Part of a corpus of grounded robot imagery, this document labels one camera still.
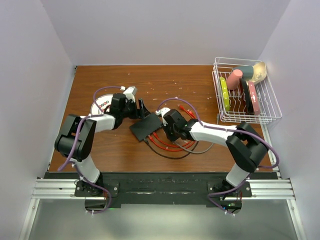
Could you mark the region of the black network switch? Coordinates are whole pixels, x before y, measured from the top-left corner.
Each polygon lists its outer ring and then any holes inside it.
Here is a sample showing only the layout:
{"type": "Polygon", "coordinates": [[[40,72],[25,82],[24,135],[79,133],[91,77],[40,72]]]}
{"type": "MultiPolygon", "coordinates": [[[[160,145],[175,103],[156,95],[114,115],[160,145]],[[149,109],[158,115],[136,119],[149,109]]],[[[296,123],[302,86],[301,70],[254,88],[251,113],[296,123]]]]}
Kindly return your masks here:
{"type": "Polygon", "coordinates": [[[139,142],[142,142],[162,126],[163,122],[160,120],[160,118],[155,113],[151,113],[150,115],[131,125],[129,129],[136,139],[139,142]]]}

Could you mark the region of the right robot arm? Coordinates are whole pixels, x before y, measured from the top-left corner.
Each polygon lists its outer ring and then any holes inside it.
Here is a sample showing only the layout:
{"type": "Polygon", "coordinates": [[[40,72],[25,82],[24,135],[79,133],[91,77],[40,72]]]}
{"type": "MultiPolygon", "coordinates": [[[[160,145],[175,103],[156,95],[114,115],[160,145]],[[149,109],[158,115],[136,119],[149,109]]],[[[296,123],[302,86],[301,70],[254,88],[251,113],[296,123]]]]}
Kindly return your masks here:
{"type": "Polygon", "coordinates": [[[164,107],[156,114],[162,118],[166,137],[204,141],[228,148],[235,164],[214,191],[233,197],[241,190],[241,183],[259,167],[268,149],[260,135],[248,123],[225,129],[222,125],[200,123],[198,119],[186,120],[176,109],[164,107]]]}

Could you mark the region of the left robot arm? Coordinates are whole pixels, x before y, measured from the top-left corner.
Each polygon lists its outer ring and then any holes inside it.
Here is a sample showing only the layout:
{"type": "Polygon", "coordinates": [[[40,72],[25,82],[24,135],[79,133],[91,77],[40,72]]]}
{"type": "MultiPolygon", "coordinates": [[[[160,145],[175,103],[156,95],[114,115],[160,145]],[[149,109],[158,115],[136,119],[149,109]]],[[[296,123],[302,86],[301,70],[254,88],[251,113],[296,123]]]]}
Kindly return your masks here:
{"type": "Polygon", "coordinates": [[[144,119],[151,114],[140,98],[132,93],[115,93],[104,106],[97,105],[98,114],[69,114],[54,142],[54,149],[65,157],[58,167],[61,172],[69,164],[76,169],[81,187],[92,196],[106,195],[103,176],[95,166],[91,151],[95,133],[117,129],[124,119],[144,119]]]}

